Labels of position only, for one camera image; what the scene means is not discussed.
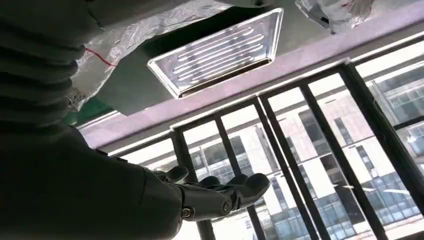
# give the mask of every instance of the metal vent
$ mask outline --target metal vent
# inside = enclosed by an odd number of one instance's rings
[[[283,9],[276,8],[151,59],[147,66],[184,97],[275,58]]]

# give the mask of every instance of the glass facade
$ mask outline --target glass facade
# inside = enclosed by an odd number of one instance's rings
[[[356,67],[393,126],[424,116],[424,42],[418,42]],[[398,135],[424,173],[424,122]]]
[[[424,113],[424,57],[421,60],[424,43],[399,51],[363,63],[357,69],[424,173],[424,121],[416,121]],[[339,74],[308,86],[388,238],[394,240],[421,232],[424,218],[420,210]],[[353,194],[354,187],[345,179],[300,89],[292,88],[267,101],[278,123],[272,126],[281,128],[330,238],[375,239]],[[266,239],[311,239],[293,189],[287,183],[289,176],[281,171],[257,109],[249,105],[219,116],[241,172],[248,176],[263,173],[270,180],[270,188],[254,205]],[[215,176],[225,184],[235,176],[214,120],[190,128],[183,135],[199,181]],[[170,139],[122,158],[160,171],[168,171],[178,164]],[[253,215],[240,209],[212,219],[216,239],[260,239],[250,217]],[[196,225],[186,222],[176,239],[200,239]]]
[[[414,233],[416,230],[411,229],[410,226],[414,227],[416,223],[424,223],[417,206],[349,91],[341,90],[330,96],[320,97],[322,92],[329,92],[333,89],[333,86],[326,84],[328,81],[344,87],[339,74],[315,81],[309,86],[312,93],[318,98],[318,104],[327,120],[334,121],[335,124],[330,126],[368,200],[386,229],[387,236],[389,239],[396,239],[399,232],[405,232],[406,236]],[[334,185],[341,185],[334,180],[331,182]]]

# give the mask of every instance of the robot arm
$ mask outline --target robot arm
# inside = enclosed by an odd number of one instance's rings
[[[0,3],[0,239],[170,239],[182,219],[225,216],[269,186],[261,174],[230,185],[164,182],[95,152],[61,122],[83,44],[143,17],[153,1],[118,2]]]

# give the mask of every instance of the plastic sheet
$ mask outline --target plastic sheet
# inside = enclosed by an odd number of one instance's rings
[[[345,32],[363,23],[370,16],[373,3],[374,0],[296,0],[302,12],[322,25],[319,7],[333,33]]]
[[[99,92],[120,59],[145,40],[211,17],[229,7],[231,5],[218,1],[193,0],[97,36],[85,45],[85,54],[78,60],[79,69],[72,76],[72,89],[67,95],[69,108],[79,111],[85,102]]]

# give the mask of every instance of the green surface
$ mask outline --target green surface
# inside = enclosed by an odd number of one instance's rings
[[[70,111],[63,121],[68,125],[76,127],[112,111],[113,109],[111,107],[99,101],[96,97],[92,97],[82,106],[79,112]]]

